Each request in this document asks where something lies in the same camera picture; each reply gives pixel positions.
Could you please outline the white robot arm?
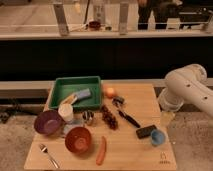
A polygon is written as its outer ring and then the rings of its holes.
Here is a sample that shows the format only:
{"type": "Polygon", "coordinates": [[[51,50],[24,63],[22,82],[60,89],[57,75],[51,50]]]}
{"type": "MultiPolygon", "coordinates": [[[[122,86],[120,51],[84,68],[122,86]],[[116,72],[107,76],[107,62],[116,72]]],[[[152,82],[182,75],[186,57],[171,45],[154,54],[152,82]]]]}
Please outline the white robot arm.
{"type": "Polygon", "coordinates": [[[213,117],[213,90],[204,85],[206,79],[206,69],[200,64],[168,72],[165,88],[158,96],[159,106],[165,112],[177,112],[187,101],[213,117]]]}

